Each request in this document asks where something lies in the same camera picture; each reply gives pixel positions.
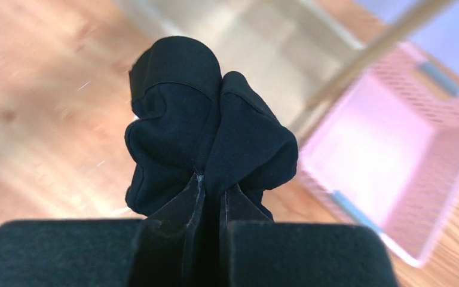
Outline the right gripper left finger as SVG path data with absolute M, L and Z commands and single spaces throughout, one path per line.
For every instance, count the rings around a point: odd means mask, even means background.
M 205 194 L 194 175 L 146 219 L 0 226 L 0 286 L 191 286 Z

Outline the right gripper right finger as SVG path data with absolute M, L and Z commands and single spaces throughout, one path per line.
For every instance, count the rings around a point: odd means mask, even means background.
M 397 286 L 376 232 L 274 222 L 233 186 L 220 198 L 221 286 Z

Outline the black underwear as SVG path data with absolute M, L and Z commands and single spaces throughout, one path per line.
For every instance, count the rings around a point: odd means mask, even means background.
M 152 44 L 129 72 L 136 119 L 125 132 L 136 163 L 127 206 L 152 215 L 200 179 L 208 198 L 233 186 L 267 217 L 263 193 L 296 174 L 298 144 L 243 74 L 222 74 L 213 51 L 185 36 Z

